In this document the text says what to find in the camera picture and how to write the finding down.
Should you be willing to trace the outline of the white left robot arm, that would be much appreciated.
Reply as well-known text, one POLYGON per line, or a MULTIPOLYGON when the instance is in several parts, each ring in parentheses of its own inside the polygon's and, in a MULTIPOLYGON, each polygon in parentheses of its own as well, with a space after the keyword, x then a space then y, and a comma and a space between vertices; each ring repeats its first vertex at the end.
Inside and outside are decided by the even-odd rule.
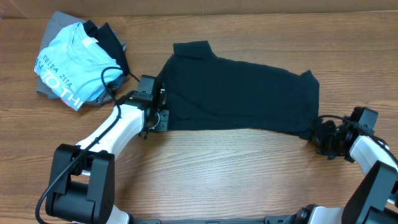
POLYGON ((134 136, 161 125, 165 98, 165 88, 132 91, 89 137, 59 145, 42 199, 46 214, 72 223, 133 223, 114 204, 115 160, 134 136))

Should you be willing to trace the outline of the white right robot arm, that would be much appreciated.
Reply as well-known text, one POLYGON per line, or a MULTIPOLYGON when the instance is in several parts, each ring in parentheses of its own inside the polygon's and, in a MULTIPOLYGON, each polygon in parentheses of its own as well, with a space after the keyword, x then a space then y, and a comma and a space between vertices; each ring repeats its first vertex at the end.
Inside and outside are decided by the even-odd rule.
POLYGON ((377 115, 364 110, 340 120, 336 126, 334 116, 320 116, 313 122, 312 140, 319 154, 357 163, 364 179, 343 208, 307 205, 284 223, 397 223, 397 212, 386 208, 397 205, 397 158, 374 134, 377 115))

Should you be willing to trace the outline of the dark teal t-shirt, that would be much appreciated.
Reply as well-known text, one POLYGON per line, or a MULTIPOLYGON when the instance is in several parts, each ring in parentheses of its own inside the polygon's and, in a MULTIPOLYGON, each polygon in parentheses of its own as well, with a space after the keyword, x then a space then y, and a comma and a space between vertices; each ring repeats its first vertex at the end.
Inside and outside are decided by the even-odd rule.
POLYGON ((311 71, 221 58, 205 40, 173 48, 158 75, 170 130, 254 128, 310 139, 320 96, 311 71))

